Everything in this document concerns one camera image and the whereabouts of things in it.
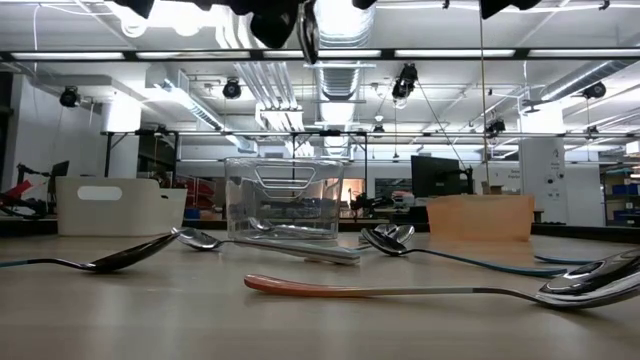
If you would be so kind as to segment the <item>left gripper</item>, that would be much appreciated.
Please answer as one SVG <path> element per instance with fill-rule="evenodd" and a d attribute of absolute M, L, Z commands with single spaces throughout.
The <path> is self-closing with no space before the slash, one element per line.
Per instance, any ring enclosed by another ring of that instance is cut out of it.
<path fill-rule="evenodd" d="M 271 49 L 282 48 L 293 32 L 299 0 L 240 0 L 238 14 L 251 14 L 250 31 Z"/>

